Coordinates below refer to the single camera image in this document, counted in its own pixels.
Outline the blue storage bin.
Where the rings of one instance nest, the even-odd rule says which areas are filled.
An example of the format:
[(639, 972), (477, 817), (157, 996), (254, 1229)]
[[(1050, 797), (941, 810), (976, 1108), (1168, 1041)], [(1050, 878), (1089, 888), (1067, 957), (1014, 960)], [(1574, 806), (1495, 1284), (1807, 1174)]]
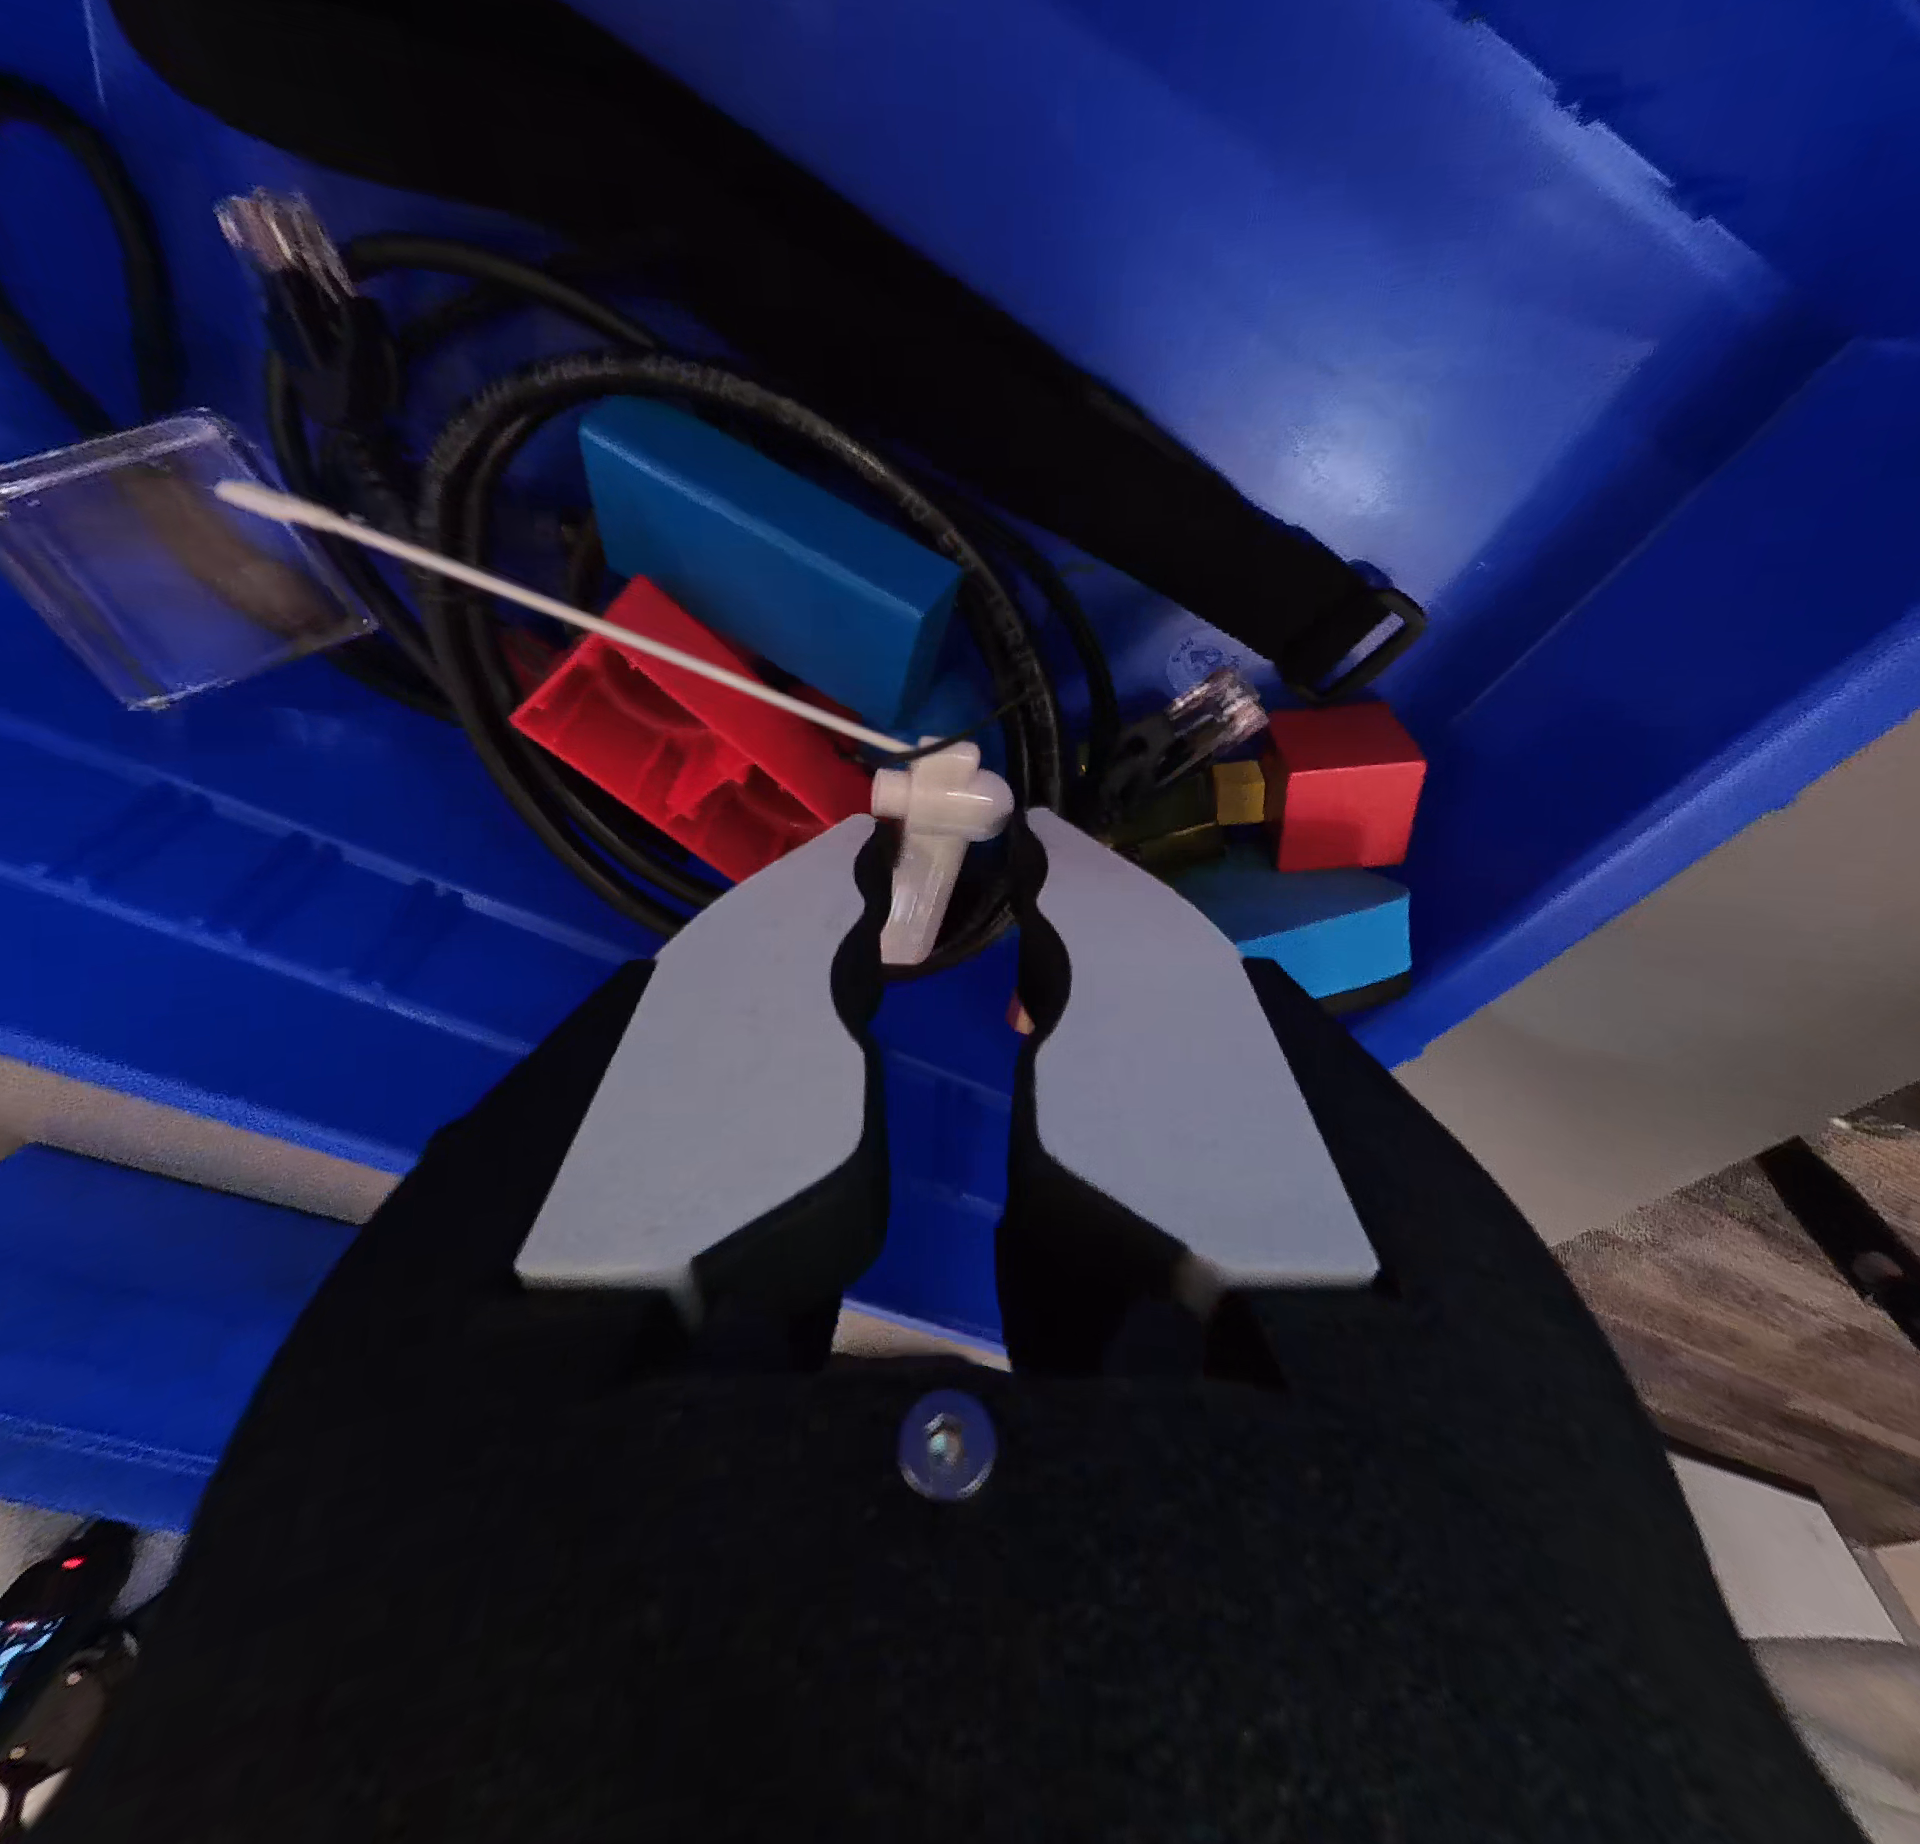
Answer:
[[(1386, 1064), (1917, 710), (1917, 0), (5, 0), (5, 75), (277, 488), (858, 717), (606, 568), (580, 424), (679, 410), (958, 568), (858, 720), (1091, 831), (1220, 667), (1389, 704)], [(583, 633), (317, 540), (376, 637), (153, 711), (5, 578), (5, 1066), (397, 1174), (732, 881), (512, 727)]]

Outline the blue black sponge block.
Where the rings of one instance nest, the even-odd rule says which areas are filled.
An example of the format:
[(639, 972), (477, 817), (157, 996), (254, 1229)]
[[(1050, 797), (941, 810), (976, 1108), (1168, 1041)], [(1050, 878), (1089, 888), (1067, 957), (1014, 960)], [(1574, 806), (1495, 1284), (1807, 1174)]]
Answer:
[(1171, 886), (1250, 960), (1284, 972), (1335, 1014), (1377, 1009), (1411, 988), (1411, 891), (1365, 870), (1278, 871), (1232, 846), (1173, 871)]

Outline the black wrist device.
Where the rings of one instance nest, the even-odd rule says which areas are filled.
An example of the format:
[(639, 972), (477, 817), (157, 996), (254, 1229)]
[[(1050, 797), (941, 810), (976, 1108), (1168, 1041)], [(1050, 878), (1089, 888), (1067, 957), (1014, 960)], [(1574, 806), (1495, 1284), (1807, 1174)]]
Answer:
[(115, 1626), (136, 1563), (138, 1532), (84, 1520), (30, 1563), (3, 1596), (3, 1740), (25, 1731), (62, 1673)]

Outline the clear acrylic cube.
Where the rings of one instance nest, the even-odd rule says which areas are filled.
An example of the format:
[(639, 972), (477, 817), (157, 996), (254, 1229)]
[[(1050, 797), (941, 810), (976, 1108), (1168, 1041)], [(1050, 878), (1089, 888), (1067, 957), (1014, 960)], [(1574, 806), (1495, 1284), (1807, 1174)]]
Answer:
[(267, 483), (254, 443), (209, 410), (6, 463), (5, 578), (126, 710), (376, 637), (317, 536), (217, 492)]

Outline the red toy brick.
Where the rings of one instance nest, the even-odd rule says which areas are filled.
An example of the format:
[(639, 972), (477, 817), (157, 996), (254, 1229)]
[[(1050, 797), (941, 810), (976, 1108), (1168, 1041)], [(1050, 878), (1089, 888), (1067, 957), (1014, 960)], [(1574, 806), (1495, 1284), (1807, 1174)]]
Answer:
[(598, 633), (511, 720), (732, 883), (870, 811), (872, 775), (828, 728)]

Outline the white cable tie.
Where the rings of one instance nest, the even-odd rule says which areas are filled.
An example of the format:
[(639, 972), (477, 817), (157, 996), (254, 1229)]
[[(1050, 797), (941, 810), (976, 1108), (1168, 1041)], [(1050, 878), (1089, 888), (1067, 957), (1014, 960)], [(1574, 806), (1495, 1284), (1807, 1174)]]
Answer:
[(538, 590), (448, 559), (419, 541), (378, 532), (312, 499), (242, 480), (217, 483), (212, 492), (238, 513), (322, 536), (337, 536), (397, 559), (410, 570), (484, 592), (564, 623), (573, 633), (605, 638), (617, 650), (630, 650), (687, 677), (710, 681), (745, 700), (765, 704), (879, 755), (881, 765), (872, 777), (872, 815), (896, 822), (901, 830), (895, 898), (879, 941), (881, 961), (890, 969), (920, 969), (931, 960), (967, 853), (1004, 836), (1014, 817), (1010, 785), (981, 766), (976, 742), (957, 737), (927, 740), (916, 745), (904, 743), (821, 704), (809, 704), (805, 699), (783, 695), (719, 663), (678, 650), (670, 641), (621, 627), (603, 614), (568, 606)]

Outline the grey desk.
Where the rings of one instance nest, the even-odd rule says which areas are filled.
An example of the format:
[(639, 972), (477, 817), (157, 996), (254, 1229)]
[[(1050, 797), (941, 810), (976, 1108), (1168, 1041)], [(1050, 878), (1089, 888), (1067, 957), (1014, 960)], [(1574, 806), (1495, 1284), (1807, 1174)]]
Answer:
[(1917, 1081), (1918, 724), (1398, 1072), (1550, 1243)]

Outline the black elastic loop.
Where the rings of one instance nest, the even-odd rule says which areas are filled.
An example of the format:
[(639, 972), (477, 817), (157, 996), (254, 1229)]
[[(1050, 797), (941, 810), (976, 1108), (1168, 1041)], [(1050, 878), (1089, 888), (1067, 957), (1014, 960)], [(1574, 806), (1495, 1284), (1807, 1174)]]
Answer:
[[(120, 152), (61, 96), (20, 75), (3, 75), (3, 124), (40, 128), (92, 184), (120, 251), (141, 418), (155, 420), (171, 413), (187, 386), (181, 310), (155, 214)], [(81, 439), (109, 437), (119, 430), (103, 400), (61, 362), (9, 291), (3, 294), (3, 350), (13, 359), (13, 369)]]

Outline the red cube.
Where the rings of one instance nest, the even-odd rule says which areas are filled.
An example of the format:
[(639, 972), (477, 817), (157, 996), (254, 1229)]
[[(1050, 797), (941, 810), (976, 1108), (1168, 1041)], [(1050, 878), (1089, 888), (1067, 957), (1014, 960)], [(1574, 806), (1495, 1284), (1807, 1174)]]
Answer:
[(1404, 865), (1428, 757), (1385, 702), (1278, 710), (1261, 742), (1262, 822), (1278, 871)]

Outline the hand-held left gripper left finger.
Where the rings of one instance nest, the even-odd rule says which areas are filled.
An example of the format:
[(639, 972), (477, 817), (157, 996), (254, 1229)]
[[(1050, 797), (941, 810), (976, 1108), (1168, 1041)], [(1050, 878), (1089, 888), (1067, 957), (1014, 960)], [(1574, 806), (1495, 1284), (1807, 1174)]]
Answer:
[(726, 1241), (841, 1170), (866, 1054), (832, 969), (868, 903), (856, 815), (756, 871), (663, 945), (515, 1260), (540, 1291), (719, 1298)]

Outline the blue rectangular block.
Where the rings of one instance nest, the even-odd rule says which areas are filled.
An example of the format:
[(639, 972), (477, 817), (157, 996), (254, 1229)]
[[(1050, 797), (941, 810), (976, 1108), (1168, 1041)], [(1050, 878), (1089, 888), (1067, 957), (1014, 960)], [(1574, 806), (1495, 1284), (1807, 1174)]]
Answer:
[(925, 702), (963, 576), (734, 435), (621, 397), (580, 424), (606, 568), (870, 727)]

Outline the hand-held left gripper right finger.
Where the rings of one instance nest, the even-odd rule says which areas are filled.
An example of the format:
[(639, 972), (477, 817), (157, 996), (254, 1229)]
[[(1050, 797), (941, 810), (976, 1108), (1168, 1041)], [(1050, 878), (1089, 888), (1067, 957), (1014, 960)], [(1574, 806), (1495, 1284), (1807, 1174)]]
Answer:
[(1039, 1153), (1215, 1291), (1375, 1284), (1378, 1251), (1232, 941), (1049, 810), (1008, 855)]

